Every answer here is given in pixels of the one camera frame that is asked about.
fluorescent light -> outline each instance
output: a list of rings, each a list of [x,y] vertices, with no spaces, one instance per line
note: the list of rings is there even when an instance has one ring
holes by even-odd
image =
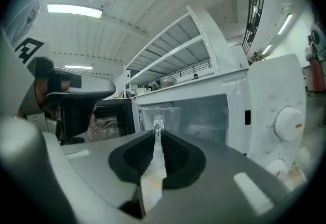
[[[269,45],[267,46],[267,48],[264,50],[263,55],[267,52],[267,50],[269,50],[270,47],[271,47],[271,44],[269,44]]]
[[[92,67],[84,67],[84,66],[69,66],[65,65],[65,68],[81,68],[81,69],[93,69]]]
[[[76,5],[65,5],[65,4],[48,4],[47,11],[49,13],[69,13],[85,15],[94,18],[100,18],[102,16],[102,10],[76,6]]]
[[[289,14],[283,24],[283,26],[281,27],[280,31],[277,33],[277,35],[279,35],[280,33],[282,33],[286,27],[286,25],[289,23],[290,19],[292,17],[292,14]]]

metal shelf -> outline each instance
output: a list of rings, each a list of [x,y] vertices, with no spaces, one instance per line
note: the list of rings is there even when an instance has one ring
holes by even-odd
[[[204,50],[206,52],[205,53],[201,53],[201,57],[206,60],[207,58],[209,58],[209,55],[206,51],[204,42],[202,40],[202,36],[196,36],[195,38],[185,42],[184,44],[176,47],[175,49],[173,49],[172,51],[166,53],[165,55],[163,55],[162,57],[156,59],[155,61],[153,61],[151,64],[149,64],[147,67],[145,67],[144,69],[142,69],[139,73],[137,73],[135,76],[133,76],[128,82],[126,82],[126,85],[146,85],[148,82],[150,81],[154,81],[157,80],[161,77],[164,77],[165,75],[171,74],[174,71],[178,71],[182,68],[188,67],[188,63],[186,62],[180,62],[178,63],[179,66],[176,66],[174,68],[174,70],[169,70],[166,68],[166,64],[169,64],[171,66],[171,64],[175,64],[175,56],[177,54],[180,55],[181,52],[185,52],[185,50],[187,48],[192,47],[193,45],[197,45],[197,51],[198,50]]]
[[[233,54],[205,9],[187,13],[154,37],[124,69],[135,70],[125,85],[146,85],[210,59],[215,75],[236,70]]]
[[[145,85],[206,60],[209,54],[202,38],[198,26],[187,12],[154,37],[129,62],[125,69],[138,73],[126,85]]]
[[[137,105],[147,105],[157,102],[173,102],[175,100],[201,98],[218,94],[237,95],[234,84],[226,84],[234,81],[239,82],[247,76],[248,68],[243,68],[223,75],[210,75],[197,80],[182,82],[180,84],[159,89],[153,92],[133,97]]]

shelf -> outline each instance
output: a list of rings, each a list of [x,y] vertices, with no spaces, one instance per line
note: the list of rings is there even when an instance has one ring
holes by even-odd
[[[192,39],[200,36],[197,25],[193,21],[189,12],[174,21],[156,37],[154,37],[125,67],[125,69],[141,72],[153,62],[156,63],[155,72],[168,75],[189,65],[199,63],[207,59],[208,54],[203,44],[188,44],[184,51],[174,52],[171,58],[167,54],[173,52],[178,47],[192,42]]]
[[[222,75],[209,75],[197,80],[182,82],[174,86],[135,96],[133,99],[137,101],[137,105],[147,105],[158,102],[171,102],[181,99],[234,93],[234,85],[225,83],[234,81],[238,84],[240,79],[246,77],[248,70],[248,68],[243,68]]]
[[[146,85],[150,81],[155,81],[161,77],[173,73],[174,71],[178,71],[182,68],[188,67],[189,65],[198,63],[198,61],[193,61],[190,64],[182,62],[182,64],[178,64],[179,66],[175,66],[174,69],[169,70],[166,68],[167,66],[172,67],[172,64],[175,64],[174,58],[176,57],[176,55],[181,57],[182,52],[185,52],[185,50],[190,47],[194,47],[194,45],[196,48],[196,52],[199,54],[199,56],[203,60],[206,60],[207,58],[209,58],[209,55],[202,39],[203,38],[201,35],[196,36],[195,38],[174,48],[172,51],[169,51],[162,57],[153,61],[148,66],[144,67],[140,72],[138,72],[128,82],[126,82],[126,85]]]

microwave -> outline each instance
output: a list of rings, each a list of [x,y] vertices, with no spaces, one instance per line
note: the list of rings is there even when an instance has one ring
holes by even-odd
[[[130,98],[101,100],[96,105],[95,119],[85,133],[73,138],[78,138],[79,142],[73,143],[91,143],[135,133]]]

wall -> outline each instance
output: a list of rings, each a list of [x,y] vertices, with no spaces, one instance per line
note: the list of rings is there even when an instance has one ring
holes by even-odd
[[[301,67],[308,66],[309,63],[305,58],[305,48],[308,45],[307,36],[310,35],[311,24],[311,8],[309,5],[306,5],[286,37],[271,51],[271,55],[267,58],[276,58],[282,55],[295,53],[299,58]]]
[[[114,93],[114,97],[118,97],[124,90],[123,73],[117,78],[114,84],[116,85],[116,92]]]
[[[248,63],[246,54],[241,45],[230,46],[229,50],[232,52],[232,54],[234,56],[235,63],[236,63],[236,69],[242,69],[242,68],[249,67],[249,63]]]

